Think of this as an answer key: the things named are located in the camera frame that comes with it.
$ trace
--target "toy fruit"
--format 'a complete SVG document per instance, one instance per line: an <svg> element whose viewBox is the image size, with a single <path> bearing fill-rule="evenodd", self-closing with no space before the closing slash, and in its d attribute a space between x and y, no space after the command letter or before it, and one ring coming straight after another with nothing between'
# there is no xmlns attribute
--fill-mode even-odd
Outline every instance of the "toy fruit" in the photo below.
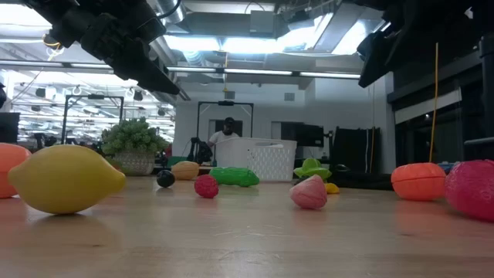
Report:
<svg viewBox="0 0 494 278"><path fill-rule="evenodd" d="M467 161L446 178L446 199L456 210L494 222L494 161Z"/></svg>
<svg viewBox="0 0 494 278"><path fill-rule="evenodd" d="M433 201L445 194L446 173L434 163L415 163L394 169L393 189L400 198Z"/></svg>
<svg viewBox="0 0 494 278"><path fill-rule="evenodd" d="M199 176L194 182L195 192L203 198L214 198L218 192L218 183L211 175Z"/></svg>
<svg viewBox="0 0 494 278"><path fill-rule="evenodd" d="M125 175L87 147L58 145L34 153L8 173L24 202L43 212L87 209L125 186Z"/></svg>
<svg viewBox="0 0 494 278"><path fill-rule="evenodd" d="M199 175L199 164L190 161L180 161L171 167L171 172L177 180L190 181Z"/></svg>
<svg viewBox="0 0 494 278"><path fill-rule="evenodd" d="M259 183L259 178L247 168L213 168L209 174L216 179L219 185L249 187Z"/></svg>
<svg viewBox="0 0 494 278"><path fill-rule="evenodd" d="M314 158L307 158L301 168L293 170L299 178L303 176L319 175L323 180L331 176L330 170L321 167L321 163Z"/></svg>
<svg viewBox="0 0 494 278"><path fill-rule="evenodd" d="M175 176L169 170L162 170L157 173L156 182L161 187L167 188L175 183Z"/></svg>
<svg viewBox="0 0 494 278"><path fill-rule="evenodd" d="M320 209L327 202L323 179L314 175L290 189L290 198L302 209Z"/></svg>
<svg viewBox="0 0 494 278"><path fill-rule="evenodd" d="M17 195L15 188L8 182L7 174L10 169L21 164L31 153L25 148L0 143L0 198L10 198Z"/></svg>
<svg viewBox="0 0 494 278"><path fill-rule="evenodd" d="M326 188L326 193L327 194L338 194L338 193L340 193L340 189L335 184L327 183L327 184L324 184L324 187Z"/></svg>

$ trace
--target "yellow lemon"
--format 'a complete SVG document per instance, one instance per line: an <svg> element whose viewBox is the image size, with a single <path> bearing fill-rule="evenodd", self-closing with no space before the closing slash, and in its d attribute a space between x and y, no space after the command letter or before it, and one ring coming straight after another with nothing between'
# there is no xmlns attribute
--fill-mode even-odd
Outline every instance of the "yellow lemon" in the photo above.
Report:
<svg viewBox="0 0 494 278"><path fill-rule="evenodd" d="M332 183L324 184L324 187L326 187L326 193L327 194L338 194L338 193L340 193L340 189L335 184L332 184Z"/></svg>
<svg viewBox="0 0 494 278"><path fill-rule="evenodd" d="M87 209L125 186L125 175L87 147L58 145L34 153L8 173L34 209L68 214Z"/></svg>

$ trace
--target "monitor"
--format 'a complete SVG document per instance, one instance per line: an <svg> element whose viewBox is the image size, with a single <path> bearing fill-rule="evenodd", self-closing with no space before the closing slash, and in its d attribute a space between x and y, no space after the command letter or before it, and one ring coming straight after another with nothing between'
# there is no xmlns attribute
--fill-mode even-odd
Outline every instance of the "monitor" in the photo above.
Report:
<svg viewBox="0 0 494 278"><path fill-rule="evenodd" d="M298 146L324 147L324 128L309 124L295 126L295 141Z"/></svg>
<svg viewBox="0 0 494 278"><path fill-rule="evenodd" d="M0 142L17 144L20 113L0 113Z"/></svg>

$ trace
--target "basket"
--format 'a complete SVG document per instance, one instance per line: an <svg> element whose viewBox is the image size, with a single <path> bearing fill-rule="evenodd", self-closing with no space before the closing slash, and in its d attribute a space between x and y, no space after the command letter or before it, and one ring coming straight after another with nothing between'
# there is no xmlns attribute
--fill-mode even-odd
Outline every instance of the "basket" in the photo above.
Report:
<svg viewBox="0 0 494 278"><path fill-rule="evenodd" d="M126 175L149 175L154 169L154 153L124 151L115 154L114 160L120 163Z"/></svg>
<svg viewBox="0 0 494 278"><path fill-rule="evenodd" d="M230 138L216 144L218 167L248 168L261 181L291 181L295 141Z"/></svg>

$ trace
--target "wooden table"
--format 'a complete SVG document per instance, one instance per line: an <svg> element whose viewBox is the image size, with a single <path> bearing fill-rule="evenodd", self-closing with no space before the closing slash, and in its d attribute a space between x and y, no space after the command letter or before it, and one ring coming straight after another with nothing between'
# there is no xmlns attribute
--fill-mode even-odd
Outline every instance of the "wooden table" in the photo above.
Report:
<svg viewBox="0 0 494 278"><path fill-rule="evenodd" d="M341 190L298 209L290 184L127 189L80 215L0 200L0 277L494 277L494 225L444 203Z"/></svg>

